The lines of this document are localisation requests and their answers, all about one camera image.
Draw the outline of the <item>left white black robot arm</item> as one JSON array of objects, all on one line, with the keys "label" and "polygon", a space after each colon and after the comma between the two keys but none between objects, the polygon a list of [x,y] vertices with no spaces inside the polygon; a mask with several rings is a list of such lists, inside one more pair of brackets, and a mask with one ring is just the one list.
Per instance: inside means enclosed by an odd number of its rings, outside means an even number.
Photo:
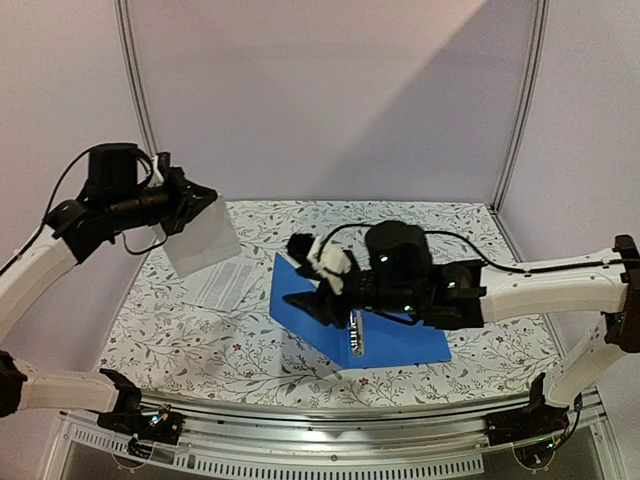
[{"label": "left white black robot arm", "polygon": [[[76,200],[62,202],[44,219],[34,241],[1,271],[1,334],[13,329],[57,280],[83,263],[102,243],[123,232],[160,226],[165,236],[183,232],[218,198],[215,190],[187,180],[171,167],[161,183],[108,188],[88,182]],[[1,354],[1,414],[20,410],[80,409],[110,417],[140,412],[141,392],[113,370],[42,373]]]}]

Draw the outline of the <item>blue folder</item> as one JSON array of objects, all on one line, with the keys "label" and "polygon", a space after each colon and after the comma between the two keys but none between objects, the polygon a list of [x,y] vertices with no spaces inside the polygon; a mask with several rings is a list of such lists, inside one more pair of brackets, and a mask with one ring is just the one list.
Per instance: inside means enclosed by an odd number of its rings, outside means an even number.
[{"label": "blue folder", "polygon": [[[270,316],[342,369],[391,368],[449,362],[452,354],[443,331],[423,324],[403,325],[375,313],[331,304],[316,292],[282,255],[275,256]],[[359,318],[354,331],[349,321]]]}]

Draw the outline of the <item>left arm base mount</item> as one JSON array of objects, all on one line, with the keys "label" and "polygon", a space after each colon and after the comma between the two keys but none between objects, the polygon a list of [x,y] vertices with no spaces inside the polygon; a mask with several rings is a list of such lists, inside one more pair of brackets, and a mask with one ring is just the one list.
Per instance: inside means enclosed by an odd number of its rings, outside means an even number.
[{"label": "left arm base mount", "polygon": [[132,407],[120,412],[100,413],[97,425],[122,435],[128,435],[127,454],[148,460],[159,443],[176,446],[186,417],[168,404],[158,408]]}]

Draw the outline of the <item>chrome lever arch clip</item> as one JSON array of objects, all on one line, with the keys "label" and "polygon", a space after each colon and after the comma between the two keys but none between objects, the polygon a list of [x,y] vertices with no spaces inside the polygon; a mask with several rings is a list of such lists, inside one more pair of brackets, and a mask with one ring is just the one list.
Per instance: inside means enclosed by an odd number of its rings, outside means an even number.
[{"label": "chrome lever arch clip", "polygon": [[349,323],[349,345],[353,356],[363,356],[365,353],[363,318],[360,311],[350,312]]}]

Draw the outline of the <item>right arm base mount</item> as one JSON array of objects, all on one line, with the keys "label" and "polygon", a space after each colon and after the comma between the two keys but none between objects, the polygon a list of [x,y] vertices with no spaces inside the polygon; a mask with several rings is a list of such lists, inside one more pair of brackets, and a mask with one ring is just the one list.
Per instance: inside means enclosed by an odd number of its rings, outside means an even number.
[{"label": "right arm base mount", "polygon": [[569,408],[533,405],[504,410],[483,417],[485,435],[490,446],[512,444],[517,462],[530,471],[546,469],[555,453],[567,443],[577,429],[583,407],[578,394],[572,410],[576,416],[569,421]]}]

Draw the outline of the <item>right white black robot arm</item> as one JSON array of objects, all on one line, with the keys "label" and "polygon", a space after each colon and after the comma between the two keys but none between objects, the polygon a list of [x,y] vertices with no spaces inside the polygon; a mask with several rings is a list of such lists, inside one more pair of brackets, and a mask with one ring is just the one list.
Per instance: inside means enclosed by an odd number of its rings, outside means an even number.
[{"label": "right white black robot arm", "polygon": [[533,406],[566,409],[625,355],[639,351],[639,256],[633,240],[581,259],[499,265],[486,258],[435,264],[425,240],[371,242],[370,269],[353,254],[310,234],[294,234],[286,251],[313,291],[285,301],[324,326],[348,327],[356,310],[406,326],[481,328],[531,314],[601,315],[558,366],[531,389]]}]

